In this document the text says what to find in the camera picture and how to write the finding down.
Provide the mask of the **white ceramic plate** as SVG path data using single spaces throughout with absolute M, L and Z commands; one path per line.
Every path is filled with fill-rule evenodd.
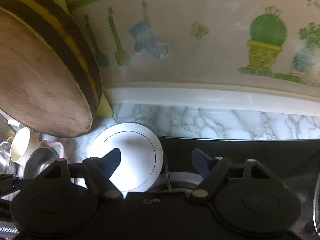
M 147 191 L 163 166 L 163 148 L 156 135 L 140 124 L 117 124 L 97 136 L 87 157 L 102 158 L 114 148 L 120 150 L 121 162 L 110 181 L 124 196 Z

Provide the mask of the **steel bowl pink shell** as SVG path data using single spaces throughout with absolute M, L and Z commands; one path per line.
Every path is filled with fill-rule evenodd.
M 43 140 L 28 159 L 24 171 L 24 179 L 34 179 L 57 159 L 66 159 L 61 142 Z

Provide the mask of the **left stove burner grate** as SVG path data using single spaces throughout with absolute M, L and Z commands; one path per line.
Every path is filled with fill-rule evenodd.
M 203 180 L 196 173 L 170 172 L 167 156 L 164 155 L 164 162 L 161 174 L 148 189 L 148 193 L 184 192 L 191 193 Z

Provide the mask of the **yellow plastic cutting board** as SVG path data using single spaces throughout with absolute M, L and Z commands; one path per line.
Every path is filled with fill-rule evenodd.
M 113 111 L 110 104 L 107 101 L 105 94 L 103 93 L 100 99 L 100 103 L 96 112 L 96 118 L 112 118 Z

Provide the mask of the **black glass gas stove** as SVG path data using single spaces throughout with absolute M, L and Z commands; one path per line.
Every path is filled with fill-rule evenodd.
M 170 172 L 196 173 L 196 148 L 231 166 L 212 196 L 214 210 L 236 227 L 313 235 L 319 224 L 319 141 L 222 141 L 161 138 Z

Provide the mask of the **round wooden cutting board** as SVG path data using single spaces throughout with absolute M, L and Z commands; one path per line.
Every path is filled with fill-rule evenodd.
M 86 134 L 103 94 L 82 31 L 53 0 L 1 0 L 1 110 L 41 133 Z

